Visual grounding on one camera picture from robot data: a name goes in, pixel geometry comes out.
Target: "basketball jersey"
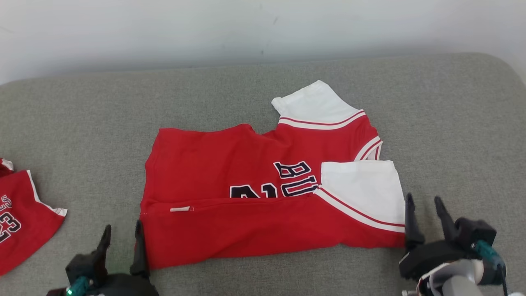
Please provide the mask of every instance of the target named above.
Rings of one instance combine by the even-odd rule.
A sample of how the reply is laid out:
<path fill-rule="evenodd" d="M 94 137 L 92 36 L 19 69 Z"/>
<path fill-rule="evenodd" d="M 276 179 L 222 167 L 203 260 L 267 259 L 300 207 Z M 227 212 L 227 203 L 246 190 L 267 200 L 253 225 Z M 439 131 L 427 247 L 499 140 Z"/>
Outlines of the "basketball jersey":
<path fill-rule="evenodd" d="M 0 159 L 0 277 L 29 258 L 62 224 L 67 210 L 38 198 L 30 171 Z"/>
<path fill-rule="evenodd" d="M 161 129 L 140 219 L 151 268 L 338 243 L 403 245 L 403 196 L 363 110 L 322 81 L 272 105 L 275 130 Z"/>

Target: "white wall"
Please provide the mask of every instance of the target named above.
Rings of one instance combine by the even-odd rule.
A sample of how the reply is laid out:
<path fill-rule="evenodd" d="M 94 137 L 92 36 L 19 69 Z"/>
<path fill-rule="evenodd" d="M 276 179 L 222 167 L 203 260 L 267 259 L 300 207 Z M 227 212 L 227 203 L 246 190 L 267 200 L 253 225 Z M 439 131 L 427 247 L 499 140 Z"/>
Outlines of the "white wall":
<path fill-rule="evenodd" d="M 82 71 L 484 52 L 526 81 L 524 0 L 0 0 L 0 84 Z"/>

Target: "gray table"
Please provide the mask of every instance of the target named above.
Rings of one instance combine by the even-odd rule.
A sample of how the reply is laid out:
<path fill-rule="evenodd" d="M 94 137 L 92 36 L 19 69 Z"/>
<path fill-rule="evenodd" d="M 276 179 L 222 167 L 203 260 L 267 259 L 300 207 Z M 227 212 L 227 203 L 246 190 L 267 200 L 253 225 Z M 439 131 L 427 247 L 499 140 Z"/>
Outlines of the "gray table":
<path fill-rule="evenodd" d="M 270 105 L 316 80 L 363 108 L 385 141 L 428 240 L 441 238 L 433 197 L 451 215 L 485 219 L 526 292 L 526 89 L 504 62 L 451 54 L 39 78 L 0 86 L 0 156 L 31 169 L 41 199 L 69 209 L 56 235 L 0 279 L 1 295 L 43 295 L 67 284 L 65 265 L 113 226 L 110 272 L 126 272 L 160 127 L 199 131 L 275 127 Z M 399 295 L 403 250 L 344 246 L 218 259 L 153 273 L 161 295 Z M 485 289 L 500 295 L 500 287 Z"/>

